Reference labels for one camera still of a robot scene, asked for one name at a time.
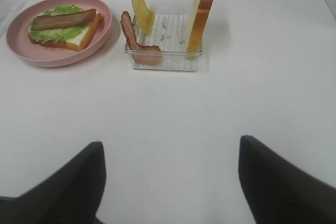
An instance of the cheese slice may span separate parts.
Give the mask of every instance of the cheese slice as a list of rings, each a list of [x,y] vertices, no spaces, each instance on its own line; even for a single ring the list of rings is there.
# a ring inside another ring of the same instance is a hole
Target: cheese slice
[[[212,2],[213,0],[193,0],[186,25],[187,52],[198,50]]]
[[[139,26],[149,36],[154,23],[155,12],[147,7],[145,0],[132,0],[132,6]]]

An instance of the fake bacon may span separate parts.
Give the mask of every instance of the fake bacon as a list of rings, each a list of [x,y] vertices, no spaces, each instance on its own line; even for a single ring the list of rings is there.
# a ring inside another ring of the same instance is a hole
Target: fake bacon
[[[96,9],[90,9],[78,13],[60,14],[54,16],[41,15],[34,18],[33,29],[45,30],[45,29],[78,26],[93,21],[95,16],[96,16]]]
[[[145,51],[161,51],[159,46],[143,46],[137,42],[131,16],[124,11],[121,15],[120,24],[122,31],[126,37],[127,44],[131,50],[145,50]],[[161,55],[132,55],[134,61],[141,65],[155,66],[162,61]]]

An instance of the sandwich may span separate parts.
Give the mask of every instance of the sandwich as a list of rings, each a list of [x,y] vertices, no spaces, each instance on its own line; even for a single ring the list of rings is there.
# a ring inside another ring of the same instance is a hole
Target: sandwich
[[[88,46],[102,20],[102,14],[96,9],[58,5],[33,19],[28,37],[41,46],[81,51]]]

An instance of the bread crust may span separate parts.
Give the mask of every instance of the bread crust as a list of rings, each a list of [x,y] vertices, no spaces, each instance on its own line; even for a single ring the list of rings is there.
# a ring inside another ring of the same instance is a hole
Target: bread crust
[[[103,15],[101,13],[97,13],[95,19],[89,24],[88,31],[86,32],[85,36],[83,37],[79,45],[76,45],[66,40],[59,40],[56,43],[54,43],[52,40],[48,40],[45,43],[43,43],[42,41],[36,41],[33,38],[31,38],[29,32],[28,32],[28,38],[31,43],[39,44],[44,47],[67,48],[74,51],[82,51],[90,43],[91,39],[96,33],[99,23],[102,20]]]
[[[203,31],[206,25],[206,21],[209,16],[209,12],[212,6],[213,0],[200,0],[196,16],[194,19],[191,35],[188,41],[187,51],[196,52],[199,48],[199,44],[202,39]]]

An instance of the fake bread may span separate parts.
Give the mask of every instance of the fake bread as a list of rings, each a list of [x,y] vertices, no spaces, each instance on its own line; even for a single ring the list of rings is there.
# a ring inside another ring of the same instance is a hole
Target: fake bread
[[[193,0],[186,26],[187,52],[198,50],[212,2],[213,0]]]
[[[74,51],[81,51],[85,49],[87,45],[90,43],[92,37],[96,33],[99,23],[102,20],[103,15],[100,12],[96,12],[94,20],[88,23],[87,27],[83,29],[83,31],[80,34],[78,34],[74,38],[67,40],[59,40],[57,42],[53,42],[52,40],[48,40],[46,42],[36,41],[30,36],[29,32],[28,37],[32,43],[40,44],[41,46],[44,47],[58,47],[58,48],[67,48]]]

